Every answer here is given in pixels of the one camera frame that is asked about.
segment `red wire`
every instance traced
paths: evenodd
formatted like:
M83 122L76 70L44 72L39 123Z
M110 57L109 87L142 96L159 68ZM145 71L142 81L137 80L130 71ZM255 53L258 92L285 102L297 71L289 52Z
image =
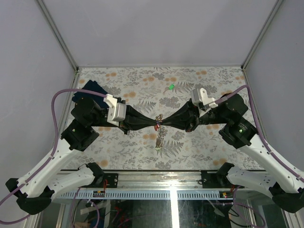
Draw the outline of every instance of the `red wire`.
M104 180L104 193L105 193L105 189L106 189L106 186L108 185L108 180L107 179L105 179Z
M233 192L233 190L234 190L234 184L232 185L232 187L231 187L231 189L230 189L230 192Z

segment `floral patterned mat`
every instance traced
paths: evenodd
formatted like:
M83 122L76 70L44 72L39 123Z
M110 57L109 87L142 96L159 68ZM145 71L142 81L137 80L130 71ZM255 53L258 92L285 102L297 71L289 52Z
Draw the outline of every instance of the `floral patterned mat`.
M214 98L245 83L239 67L82 68L77 88L97 81L108 93L120 96L147 117L166 118L190 99L194 88L205 88ZM249 106L247 92L240 92ZM245 115L253 123L251 111ZM214 170L224 162L245 169L261 169L250 157L225 143L218 131L224 125L199 126L191 133L165 126L161 150L155 149L157 132L148 127L130 135L117 128L97 127L99 137L72 160L66 169L97 162L103 169Z

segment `dark blue cloth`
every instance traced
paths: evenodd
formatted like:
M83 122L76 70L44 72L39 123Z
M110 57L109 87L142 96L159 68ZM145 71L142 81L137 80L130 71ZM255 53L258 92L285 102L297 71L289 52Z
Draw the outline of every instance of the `dark blue cloth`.
M104 94L104 95L108 94L108 92L105 91L96 81L92 81L92 80L89 80L82 89L91 90L91 91L98 92L98 93L101 93L101 94ZM74 96L72 97L72 101L74 101L76 103L81 97L92 98L101 108L108 108L109 107L104 102L103 97L96 96L96 95L93 95L93 94L81 93L81 92L74 93Z

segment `cable clip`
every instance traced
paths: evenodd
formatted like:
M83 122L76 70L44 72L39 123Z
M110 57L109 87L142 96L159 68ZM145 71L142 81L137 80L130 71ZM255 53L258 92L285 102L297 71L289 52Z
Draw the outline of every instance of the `cable clip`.
M93 206L93 202L90 199L88 199L86 203L91 203L91 207Z
M224 96L224 97L222 97L222 98L220 98L220 99L222 100L222 102L224 102L224 101L227 101L227 100L228 100L227 96Z
M302 176L300 174L298 174L298 175L299 176L295 178L297 181L299 181L302 178Z

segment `robotic arm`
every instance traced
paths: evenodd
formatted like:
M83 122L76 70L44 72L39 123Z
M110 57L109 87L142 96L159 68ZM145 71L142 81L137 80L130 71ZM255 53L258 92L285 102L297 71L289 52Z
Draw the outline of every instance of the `robotic arm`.
M121 98L107 94L104 101L109 105L108 109L101 109L92 98L81 98L71 111L75 119L61 134L55 154L51 156L51 152L48 153L26 175L6 182L10 192L24 184L23 188L14 194L22 210L32 215L37 214L43 211L56 196L77 187L102 187L105 175L94 162L65 177L55 178L58 171L70 159L83 152L99 136L92 126L118 127L124 134L128 134L130 130L136 131L156 125L155 120L126 105ZM225 163L217 173L218 178L259 191L271 197L282 209L292 213L297 212L304 207L304 183L300 180L303 172L272 147L270 147L271 152L268 152L255 126L242 117L247 110L248 107L238 94L217 104L215 99L209 98L207 91L201 88L193 90L191 99L180 110L162 120L161 124L186 132L194 131L202 124L226 124L219 131L223 140L253 157L270 176L252 173ZM289 170L284 169L273 155L300 177L295 177ZM26 182L28 177L49 158L51 160L43 171Z
M207 91L201 88L191 92L191 99L199 109L198 124L226 124L219 131L223 140L252 157L270 174L265 176L225 163L218 171L220 178L261 192L288 212L295 213L304 207L303 172L270 145L270 152L266 149L256 127L242 117L248 107L240 95L235 94L217 105L215 99L208 98Z

